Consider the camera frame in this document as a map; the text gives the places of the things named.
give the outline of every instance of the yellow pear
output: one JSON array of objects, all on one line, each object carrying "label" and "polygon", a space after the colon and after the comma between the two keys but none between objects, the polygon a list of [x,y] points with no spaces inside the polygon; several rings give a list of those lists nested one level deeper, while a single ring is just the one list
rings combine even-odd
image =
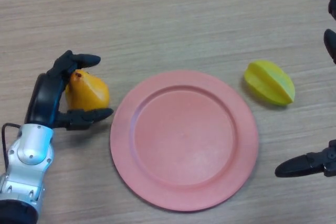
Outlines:
[{"label": "yellow pear", "polygon": [[105,109],[110,102],[108,86],[81,69],[72,73],[65,95],[70,110]]}]

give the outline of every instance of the plate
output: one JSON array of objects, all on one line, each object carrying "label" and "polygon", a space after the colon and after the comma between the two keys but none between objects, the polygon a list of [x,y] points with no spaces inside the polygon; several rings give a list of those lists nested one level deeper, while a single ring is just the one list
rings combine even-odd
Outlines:
[{"label": "plate", "polygon": [[258,132],[229,85],[188,70],[141,82],[121,102],[110,135],[114,164],[141,198],[169,210],[213,207],[253,171]]}]

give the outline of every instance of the wood grain surface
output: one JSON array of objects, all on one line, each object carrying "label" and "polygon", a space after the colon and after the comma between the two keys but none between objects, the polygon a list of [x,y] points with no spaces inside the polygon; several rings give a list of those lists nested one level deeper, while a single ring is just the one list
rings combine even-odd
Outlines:
[{"label": "wood grain surface", "polygon": [[[57,130],[39,223],[335,223],[335,178],[274,176],[284,160],[336,138],[336,66],[323,44],[325,29],[336,29],[328,2],[0,0],[1,123],[23,123],[37,76],[71,49],[102,57],[90,72],[109,85],[114,109],[149,76],[199,70],[241,94],[260,134],[257,165],[236,195],[210,210],[179,214],[148,205],[123,184],[109,150],[112,118],[89,132]],[[288,109],[245,92],[241,78],[254,59],[271,60],[292,77],[297,96]],[[12,143],[15,131],[9,136]]]}]

